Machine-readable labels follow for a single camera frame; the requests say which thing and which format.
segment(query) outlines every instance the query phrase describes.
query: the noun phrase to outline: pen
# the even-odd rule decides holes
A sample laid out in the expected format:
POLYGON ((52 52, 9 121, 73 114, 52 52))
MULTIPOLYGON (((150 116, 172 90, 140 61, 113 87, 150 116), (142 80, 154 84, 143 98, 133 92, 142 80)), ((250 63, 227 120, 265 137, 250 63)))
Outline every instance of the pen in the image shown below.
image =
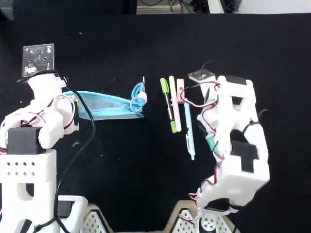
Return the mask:
POLYGON ((172 133, 176 133, 176 125, 175 125, 175 120, 172 114, 172 108, 171 108, 171 102, 170 102, 170 90, 169 90, 169 85, 167 84, 167 81, 164 78, 160 79, 160 83, 161 83, 161 88, 162 88, 162 92, 164 94, 165 97, 165 101, 167 104, 167 111, 169 113, 169 119, 171 122, 171 129, 172 129, 172 133))
POLYGON ((186 133, 187 149, 188 153, 191 155, 191 160, 194 160, 195 150, 194 150, 190 106, 188 103, 184 103, 184 107, 185 107, 186 126, 187 126, 187 133, 186 133))
POLYGON ((171 75, 169 77, 169 82, 170 82, 171 98, 172 98, 172 106, 173 106, 173 112, 174 112, 176 131, 180 132, 181 131, 181 123, 180 123, 180 115, 179 115, 179 108, 178 108, 178 102, 177 102, 174 76, 171 75))

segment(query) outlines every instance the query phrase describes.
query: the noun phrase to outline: perforated plate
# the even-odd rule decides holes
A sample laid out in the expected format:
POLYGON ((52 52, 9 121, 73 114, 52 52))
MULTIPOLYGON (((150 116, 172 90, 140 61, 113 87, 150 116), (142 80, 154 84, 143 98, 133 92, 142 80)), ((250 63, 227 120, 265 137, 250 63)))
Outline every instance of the perforated plate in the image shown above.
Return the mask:
MULTIPOLYGON (((188 209, 182 209, 180 214, 187 219, 194 218, 188 209)), ((193 222, 194 225, 177 217, 171 233, 232 233, 224 219, 214 214, 204 214, 193 222)))
POLYGON ((215 216, 217 233, 232 233, 221 216, 215 216))
MULTIPOLYGON (((188 209, 181 210, 180 214, 187 219, 193 218, 188 209)), ((192 225, 187 221, 184 221, 177 217, 175 225, 172 227, 171 233, 197 233, 197 231, 195 224, 192 225)))
POLYGON ((99 212, 90 211, 80 233, 108 233, 99 212))

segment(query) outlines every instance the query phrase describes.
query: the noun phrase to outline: pen cap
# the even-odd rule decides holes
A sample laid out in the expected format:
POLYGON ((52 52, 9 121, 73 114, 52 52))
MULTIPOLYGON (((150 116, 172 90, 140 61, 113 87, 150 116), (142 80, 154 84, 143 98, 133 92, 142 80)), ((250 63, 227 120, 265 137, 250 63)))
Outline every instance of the pen cap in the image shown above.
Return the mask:
POLYGON ((171 121, 172 133, 177 133, 175 121, 171 121))
POLYGON ((164 94, 169 93, 170 89, 169 89, 169 85, 168 85, 166 79, 165 78, 161 78, 160 79, 160 83, 161 83, 162 92, 164 94))

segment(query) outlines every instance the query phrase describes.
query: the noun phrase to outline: pen clip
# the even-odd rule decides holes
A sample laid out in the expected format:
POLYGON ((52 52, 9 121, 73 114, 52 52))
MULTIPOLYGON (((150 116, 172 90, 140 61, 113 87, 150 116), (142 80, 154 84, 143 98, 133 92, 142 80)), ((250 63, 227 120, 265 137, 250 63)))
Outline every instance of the pen clip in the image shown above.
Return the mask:
POLYGON ((190 152, 190 146, 189 146, 189 138, 188 138, 188 134, 186 134, 186 143, 187 143, 187 149, 188 149, 188 153, 191 154, 190 152))
POLYGON ((145 88, 145 76, 143 76, 142 77, 142 86, 141 86, 141 90, 140 91, 146 92, 145 90, 146 90, 146 88, 145 88))

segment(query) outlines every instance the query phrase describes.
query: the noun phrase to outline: white pen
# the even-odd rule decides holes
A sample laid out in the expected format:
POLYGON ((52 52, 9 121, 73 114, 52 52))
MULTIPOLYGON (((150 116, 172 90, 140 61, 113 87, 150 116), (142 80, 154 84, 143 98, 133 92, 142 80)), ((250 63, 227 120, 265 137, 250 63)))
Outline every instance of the white pen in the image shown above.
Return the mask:
POLYGON ((177 102, 174 76, 171 75, 169 77, 169 82, 170 82, 170 90, 171 90, 174 119, 175 119, 175 124, 176 124, 176 131, 180 132, 181 131, 181 123, 180 123, 179 107, 178 107, 178 102, 177 102))

